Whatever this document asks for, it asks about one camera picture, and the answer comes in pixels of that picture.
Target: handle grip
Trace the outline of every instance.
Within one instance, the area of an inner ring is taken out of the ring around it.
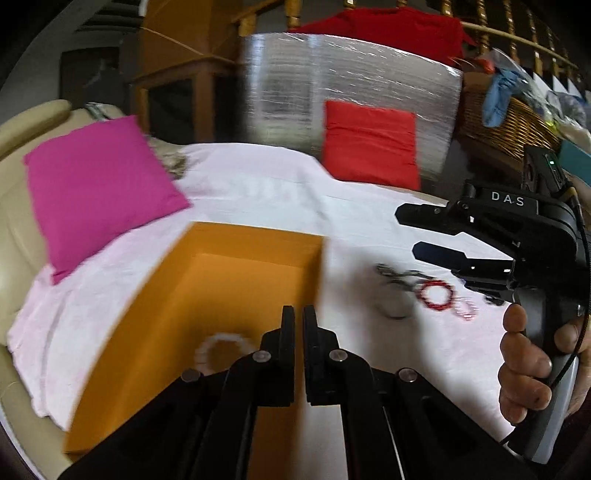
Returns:
[[[551,297],[542,290],[529,288],[516,289],[514,301],[527,312],[526,336],[552,360],[550,376],[541,380],[550,385],[570,356],[556,348],[554,333],[576,317],[578,305],[572,301]],[[569,407],[578,368],[579,359],[576,358],[554,389],[549,405],[541,411],[529,411],[526,419],[515,427],[509,441],[511,450],[535,463],[548,463]]]

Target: red bead bracelet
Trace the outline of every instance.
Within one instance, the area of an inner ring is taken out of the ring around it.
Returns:
[[[445,288],[449,295],[447,301],[445,303],[433,303],[432,301],[429,301],[425,295],[425,291],[430,287]],[[443,280],[425,280],[421,282],[416,295],[427,306],[427,308],[436,310],[437,312],[442,312],[443,310],[452,308],[455,298],[455,291],[449,283]]]

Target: white bedsheet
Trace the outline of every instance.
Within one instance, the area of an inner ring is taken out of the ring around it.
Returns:
[[[497,404],[504,308],[487,305],[448,271],[416,261],[411,248],[428,241],[471,257],[506,258],[502,253],[463,233],[400,226],[397,206],[424,203],[420,194],[334,180],[302,153],[246,144],[190,145],[185,152],[190,167],[177,184],[192,208],[122,235],[57,286],[50,285],[49,266],[35,279],[8,346],[39,416],[69,428],[86,378],[135,293],[190,222],[208,221],[328,237],[320,324],[376,368],[417,369],[497,439],[511,430]],[[374,305],[377,262],[447,280],[478,306],[478,317],[466,322],[422,305],[412,319],[382,317]],[[301,435],[302,476],[322,460],[329,468],[314,476],[346,477],[342,441],[327,441],[342,436],[338,409],[307,408]]]

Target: wicker basket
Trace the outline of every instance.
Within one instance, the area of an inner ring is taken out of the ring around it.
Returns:
[[[457,133],[499,150],[516,171],[522,169],[524,146],[546,147],[558,152],[561,139],[525,103],[511,98],[502,125],[489,128],[482,125],[482,104],[492,76],[466,73],[462,89]]]

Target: beige sofa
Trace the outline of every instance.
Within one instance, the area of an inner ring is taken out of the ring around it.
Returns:
[[[109,116],[122,116],[115,107],[106,108]],[[85,110],[72,111],[68,101],[54,100],[0,126],[0,423],[33,475],[47,480],[56,479],[70,465],[61,452],[64,432],[49,418],[35,415],[6,348],[7,331],[33,278],[47,262],[22,159],[43,141],[93,121]]]

